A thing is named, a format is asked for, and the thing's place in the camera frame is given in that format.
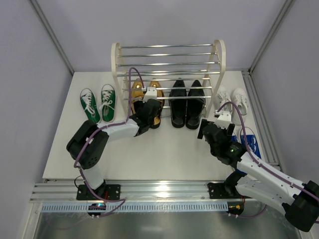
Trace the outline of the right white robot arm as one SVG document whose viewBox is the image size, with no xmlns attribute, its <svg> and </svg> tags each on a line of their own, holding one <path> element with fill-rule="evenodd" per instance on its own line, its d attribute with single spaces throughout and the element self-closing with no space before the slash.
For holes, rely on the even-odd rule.
<svg viewBox="0 0 319 239">
<path fill-rule="evenodd" d="M 231 140 L 233 129 L 232 123 L 222 129 L 204 119 L 197 136 L 205 139 L 214 157 L 234 169 L 224 181 L 227 191 L 260 201 L 282 213 L 298 230 L 309 232 L 319 222 L 318 184 L 304 183 L 255 158 L 245 146 Z"/>
</svg>

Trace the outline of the gold loafer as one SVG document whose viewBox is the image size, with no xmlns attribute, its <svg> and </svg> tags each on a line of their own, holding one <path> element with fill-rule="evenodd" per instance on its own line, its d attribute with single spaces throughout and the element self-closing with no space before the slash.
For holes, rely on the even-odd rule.
<svg viewBox="0 0 319 239">
<path fill-rule="evenodd" d="M 153 79 L 150 82 L 149 86 L 155 87 L 155 88 L 161 88 L 160 83 L 158 81 L 156 81 L 155 79 Z M 164 97 L 163 90 L 157 90 L 157 97 L 160 97 L 160 98 Z M 160 109 L 158 111 L 158 114 L 154 118 L 154 124 L 151 126 L 152 129 L 158 128 L 160 126 L 160 123 L 161 123 L 161 112 L 162 112 L 162 109 L 164 107 L 165 100 L 159 99 L 158 101 L 160 102 Z"/>
<path fill-rule="evenodd" d="M 134 115 L 139 109 L 144 107 L 143 97 L 145 93 L 142 91 L 141 81 L 136 81 L 132 85 L 132 103 L 131 110 Z"/>
</svg>

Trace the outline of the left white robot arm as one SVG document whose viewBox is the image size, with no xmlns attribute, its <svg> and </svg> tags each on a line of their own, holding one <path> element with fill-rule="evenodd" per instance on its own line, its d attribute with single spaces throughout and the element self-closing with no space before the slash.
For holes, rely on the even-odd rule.
<svg viewBox="0 0 319 239">
<path fill-rule="evenodd" d="M 96 190 L 105 183 L 98 162 L 106 144 L 147 132 L 159 110 L 160 102 L 150 99 L 126 121 L 98 125 L 87 120 L 81 125 L 68 142 L 66 150 L 75 160 L 74 167 L 79 169 L 87 187 Z"/>
</svg>

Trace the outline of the black leather shoe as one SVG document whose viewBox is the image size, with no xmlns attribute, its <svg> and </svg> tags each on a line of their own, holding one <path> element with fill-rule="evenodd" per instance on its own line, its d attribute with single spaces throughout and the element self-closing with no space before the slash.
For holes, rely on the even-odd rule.
<svg viewBox="0 0 319 239">
<path fill-rule="evenodd" d="M 185 125 L 186 96 L 187 92 L 184 81 L 177 80 L 169 94 L 170 98 L 173 97 L 173 99 L 169 99 L 171 123 L 176 128 L 181 128 Z"/>
<path fill-rule="evenodd" d="M 205 93 L 201 88 L 199 80 L 195 80 L 188 92 L 187 110 L 186 110 L 186 127 L 188 129 L 197 129 L 200 125 L 201 113 L 205 106 Z"/>
</svg>

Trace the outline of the white sneaker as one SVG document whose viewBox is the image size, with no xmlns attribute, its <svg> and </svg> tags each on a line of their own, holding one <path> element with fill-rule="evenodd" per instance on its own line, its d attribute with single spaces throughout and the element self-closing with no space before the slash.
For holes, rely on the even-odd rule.
<svg viewBox="0 0 319 239">
<path fill-rule="evenodd" d="M 214 108 L 215 110 L 219 110 L 226 102 L 230 102 L 230 95 L 227 92 L 226 88 L 220 86 L 217 92 L 217 95 L 214 99 Z M 232 104 L 226 104 L 222 109 L 222 111 L 228 111 L 232 114 Z"/>
<path fill-rule="evenodd" d="M 245 91 L 241 88 L 235 89 L 231 95 L 231 101 L 237 106 L 243 121 L 245 121 L 249 109 Z M 241 125 L 240 117 L 235 107 L 233 107 L 232 111 L 232 122 L 235 125 Z"/>
</svg>

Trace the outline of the green canvas sneaker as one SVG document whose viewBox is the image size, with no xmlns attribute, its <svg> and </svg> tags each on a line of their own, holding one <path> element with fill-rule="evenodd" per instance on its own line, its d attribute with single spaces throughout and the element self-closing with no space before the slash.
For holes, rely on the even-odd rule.
<svg viewBox="0 0 319 239">
<path fill-rule="evenodd" d="M 94 123 L 99 123 L 101 118 L 97 109 L 96 98 L 90 89 L 84 88 L 81 91 L 80 103 L 88 120 L 91 120 Z"/>
<path fill-rule="evenodd" d="M 105 84 L 101 89 L 101 106 L 102 120 L 112 122 L 115 117 L 116 91 L 110 84 Z"/>
</svg>

